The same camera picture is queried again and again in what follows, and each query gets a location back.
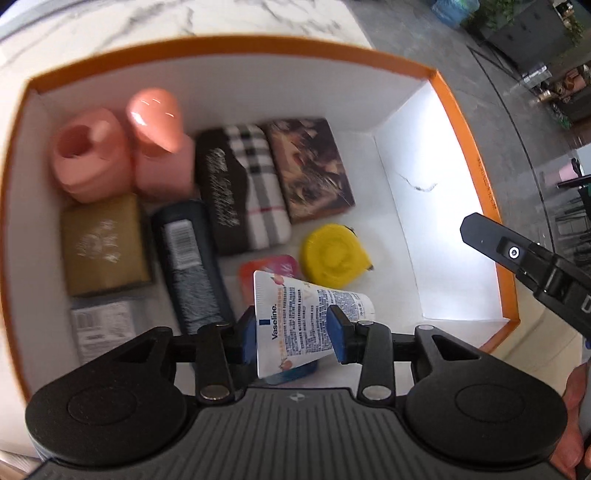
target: orange packet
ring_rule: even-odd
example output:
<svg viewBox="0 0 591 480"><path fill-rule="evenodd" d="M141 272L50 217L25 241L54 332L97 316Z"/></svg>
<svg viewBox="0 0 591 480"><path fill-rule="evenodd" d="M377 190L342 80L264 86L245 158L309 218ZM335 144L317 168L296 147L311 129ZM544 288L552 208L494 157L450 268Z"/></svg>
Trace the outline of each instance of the orange packet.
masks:
<svg viewBox="0 0 591 480"><path fill-rule="evenodd" d="M255 304L254 274L257 270L290 278L297 278L300 274L300 266L291 255L274 255L242 264L238 270L238 278L246 305Z"/></svg>

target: pink ceramic figurine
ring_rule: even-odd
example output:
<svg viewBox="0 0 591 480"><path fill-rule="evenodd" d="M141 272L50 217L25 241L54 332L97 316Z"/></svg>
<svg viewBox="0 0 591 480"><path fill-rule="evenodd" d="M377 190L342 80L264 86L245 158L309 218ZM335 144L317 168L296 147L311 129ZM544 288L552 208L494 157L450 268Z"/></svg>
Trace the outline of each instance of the pink ceramic figurine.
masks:
<svg viewBox="0 0 591 480"><path fill-rule="evenodd" d="M155 200L185 200L194 195L193 140L183 133L176 98L166 90L141 90L127 104L138 140L135 183Z"/></svg>
<svg viewBox="0 0 591 480"><path fill-rule="evenodd" d="M61 187L82 203L130 192L133 169L125 132L113 113L99 108L63 126L51 146Z"/></svg>

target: human hand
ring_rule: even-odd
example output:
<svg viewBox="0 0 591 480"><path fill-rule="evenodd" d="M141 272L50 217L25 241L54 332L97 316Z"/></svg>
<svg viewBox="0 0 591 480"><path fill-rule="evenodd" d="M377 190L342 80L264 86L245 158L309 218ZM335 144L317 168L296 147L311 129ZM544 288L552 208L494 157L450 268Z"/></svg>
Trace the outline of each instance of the human hand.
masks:
<svg viewBox="0 0 591 480"><path fill-rule="evenodd" d="M591 468L591 447L583 451L583 436L579 430L579 407L587 389L587 364L579 365L569 375L566 389L562 396L568 413L566 430L564 431L556 450L550 458L550 463L571 480L576 480L574 468L585 459L587 468Z"/></svg>

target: cardboard box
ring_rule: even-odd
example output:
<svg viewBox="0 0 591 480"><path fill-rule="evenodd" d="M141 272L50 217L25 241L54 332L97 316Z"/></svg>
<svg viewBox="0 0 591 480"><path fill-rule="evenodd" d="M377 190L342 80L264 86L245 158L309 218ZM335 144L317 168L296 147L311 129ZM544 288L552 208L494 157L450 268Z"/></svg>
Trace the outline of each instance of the cardboard box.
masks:
<svg viewBox="0 0 591 480"><path fill-rule="evenodd" d="M155 86L177 97L189 135L278 118L328 120L356 205L294 225L290 241L265 255L297 258L313 229L342 223L355 230L375 266L348 290L367 294L392 331L411 333L430 323L491 351L519 324L511 273L460 236L470 213L500 217L470 129L436 70L303 38L182 38L83 60L33 78L24 90L1 180L0 335L25 398L79 365L61 256L66 200L48 167L50 139L90 108L124 118L132 95ZM237 312L238 269L259 256L220 262ZM163 282L157 279L154 288L163 300L150 308L151 323L176 328L172 311L157 308L167 301ZM319 369L307 384L356 389L358 369L335 370ZM176 385L194 388L190 368L179 369ZM17 433L14 438L26 437ZM0 448L6 440L0 438Z"/></svg>

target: barcode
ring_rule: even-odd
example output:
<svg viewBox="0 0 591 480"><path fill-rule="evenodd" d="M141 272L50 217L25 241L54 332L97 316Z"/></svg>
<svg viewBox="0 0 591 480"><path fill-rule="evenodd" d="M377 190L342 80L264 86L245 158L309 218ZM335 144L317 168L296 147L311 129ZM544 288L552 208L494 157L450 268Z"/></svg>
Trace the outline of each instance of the barcode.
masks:
<svg viewBox="0 0 591 480"><path fill-rule="evenodd" d="M173 268L185 270L201 265L193 224L189 220L179 220L166 224L164 228L173 260Z"/></svg>
<svg viewBox="0 0 591 480"><path fill-rule="evenodd" d="M80 312L74 312L76 319L76 328L78 330L87 328L101 328L100 316L97 310L85 310Z"/></svg>

